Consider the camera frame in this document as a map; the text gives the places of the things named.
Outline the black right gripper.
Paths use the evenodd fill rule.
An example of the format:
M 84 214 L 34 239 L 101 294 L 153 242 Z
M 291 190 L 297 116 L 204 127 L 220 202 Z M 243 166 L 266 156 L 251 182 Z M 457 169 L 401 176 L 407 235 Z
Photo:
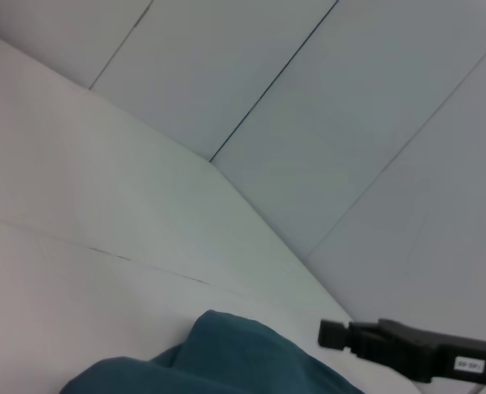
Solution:
M 386 319 L 380 319 L 378 325 L 322 319 L 318 344 L 332 350 L 348 349 L 357 358 L 390 367 L 418 383 L 447 378 L 486 384 L 486 341 Z

